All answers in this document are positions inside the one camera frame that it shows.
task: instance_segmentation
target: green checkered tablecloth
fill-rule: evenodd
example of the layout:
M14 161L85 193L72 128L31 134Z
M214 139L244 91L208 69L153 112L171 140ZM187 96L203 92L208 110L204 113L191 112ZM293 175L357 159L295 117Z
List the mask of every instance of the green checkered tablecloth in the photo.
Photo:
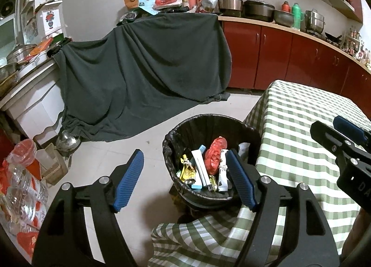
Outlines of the green checkered tablecloth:
M316 88L273 82L245 119L262 135L256 168L278 184L308 184L331 227L339 253L359 206L336 185L335 156L310 137L315 121L332 126L341 115L365 129L371 123L349 99ZM148 266L233 266L247 238L254 215L248 208L215 212L188 224L160 224L151 234L154 255ZM271 248L278 254L285 223L280 209Z

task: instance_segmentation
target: dark green cloth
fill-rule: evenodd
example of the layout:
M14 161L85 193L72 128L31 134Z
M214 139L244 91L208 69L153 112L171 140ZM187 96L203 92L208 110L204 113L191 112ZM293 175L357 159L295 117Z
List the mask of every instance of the dark green cloth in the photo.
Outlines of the dark green cloth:
M212 14L139 19L102 40L70 42L54 58L61 70L62 126L86 140L129 138L228 97L231 55Z

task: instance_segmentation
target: black trash bag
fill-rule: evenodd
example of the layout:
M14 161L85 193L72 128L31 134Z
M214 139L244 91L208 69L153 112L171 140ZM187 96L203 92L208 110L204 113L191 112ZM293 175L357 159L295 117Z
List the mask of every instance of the black trash bag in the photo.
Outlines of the black trash bag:
M248 163L255 165L261 144L259 132L229 116L219 114L193 116L171 130L163 141L165 164L174 186L187 204L196 210L218 210L240 201L235 188L227 192L214 192L205 188L192 190L176 174L182 169L180 158L183 154L191 159L191 151L197 150L201 145L209 149L214 139L219 136L227 140L228 149L238 150L240 143L250 143Z

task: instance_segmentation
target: blue textured pad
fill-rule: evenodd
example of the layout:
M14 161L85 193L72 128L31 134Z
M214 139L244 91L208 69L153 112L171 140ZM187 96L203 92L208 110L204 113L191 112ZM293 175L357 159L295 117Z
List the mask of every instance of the blue textured pad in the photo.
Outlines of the blue textured pad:
M250 210L253 210L257 205L257 202L255 201L254 186L232 151L227 152L226 160L229 173L232 176L233 183L236 186L242 203Z
M340 115L333 119L333 127L358 145L363 145L367 142L363 129L357 127Z
M113 207L116 211L127 206L134 187L137 184L140 173L144 166L144 155L139 151L129 165L125 175L121 179L116 189L115 202Z

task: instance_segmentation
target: tile floor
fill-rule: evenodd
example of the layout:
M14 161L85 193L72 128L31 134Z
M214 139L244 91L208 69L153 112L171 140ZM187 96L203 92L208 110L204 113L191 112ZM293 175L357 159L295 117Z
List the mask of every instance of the tile floor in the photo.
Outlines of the tile floor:
M226 102L198 105L130 139L82 143L70 158L68 174L49 189L49 203L62 183L71 182L76 187L91 184L99 177L111 174L117 165L126 163L135 149L141 149L145 158L143 171L129 204L116 214L116 218L135 260L139 266L147 266L153 254L152 229L160 223L176 222L179 217L168 194L173 182L162 155L164 136L181 121L198 114L218 113L243 121L259 97L234 93ZM85 218L93 256L104 262L90 209L85 209Z

